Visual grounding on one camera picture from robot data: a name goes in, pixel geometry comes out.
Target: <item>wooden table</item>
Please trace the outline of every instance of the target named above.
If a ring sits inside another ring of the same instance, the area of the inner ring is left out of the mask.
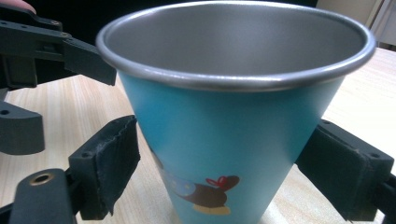
[[[17,184],[26,176],[66,169],[67,157],[94,133],[134,113],[119,80],[112,87],[83,76],[14,91],[6,101],[43,116],[47,149],[30,156],[0,153],[0,206],[13,201]],[[370,62],[346,78],[323,118],[396,158],[396,53],[378,49]],[[116,203],[114,217],[87,223],[179,223],[141,133],[138,138],[142,160]],[[382,218],[379,213],[375,223]],[[345,221],[293,167],[260,223]]]

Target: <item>screw hole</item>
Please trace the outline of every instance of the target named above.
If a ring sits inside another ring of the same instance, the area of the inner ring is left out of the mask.
[[[2,111],[0,111],[0,114],[7,115],[7,114],[9,114],[9,110],[2,110]]]
[[[30,180],[30,185],[32,186],[43,185],[45,183],[48,183],[52,178],[53,178],[52,174],[39,175]]]
[[[370,153],[369,155],[370,155],[371,157],[373,157],[373,158],[379,158],[379,155],[376,154],[376,153]]]

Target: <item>metal cup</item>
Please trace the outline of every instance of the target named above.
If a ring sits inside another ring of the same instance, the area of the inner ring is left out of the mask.
[[[183,223],[257,223],[340,86],[373,55],[361,24],[211,1],[124,16],[97,37]]]

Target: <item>black plastic bracket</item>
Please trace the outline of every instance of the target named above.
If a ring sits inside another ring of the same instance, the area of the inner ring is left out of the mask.
[[[392,179],[393,163],[389,155],[326,120],[315,129],[296,162],[339,214],[355,221],[373,221],[377,208],[389,217],[396,214],[394,197],[373,203],[382,185],[391,186],[387,181]],[[393,204],[393,210],[387,212],[375,204]]]
[[[69,157],[71,176],[84,188],[83,219],[103,219],[113,213],[120,189],[140,160],[135,125],[134,116],[115,119]]]
[[[0,151],[28,155],[44,150],[41,115],[0,101]]]
[[[140,160],[136,118],[110,121],[69,157],[70,168],[29,175],[17,187],[15,201],[0,208],[0,224],[76,223],[113,213]]]
[[[379,184],[375,189],[372,199],[373,204],[386,214],[388,223],[396,223],[396,176],[391,175],[390,178]]]
[[[38,84],[82,74],[114,85],[116,70],[96,47],[62,32],[59,21],[0,4],[0,89]]]

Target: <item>table surface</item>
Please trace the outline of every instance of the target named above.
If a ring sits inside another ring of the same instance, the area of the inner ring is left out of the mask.
[[[6,101],[43,116],[46,150],[29,156],[0,153],[0,206],[13,201],[17,184],[26,176],[66,169],[68,156],[93,134],[111,120],[134,113],[119,79],[113,87],[70,77],[13,91]],[[323,118],[396,158],[396,53],[377,49],[370,62],[346,77]],[[179,223],[140,132],[138,140],[142,160],[116,203],[115,215],[102,221],[81,221],[78,216],[78,223]],[[375,223],[382,219],[378,213]],[[260,223],[346,222],[294,166]]]

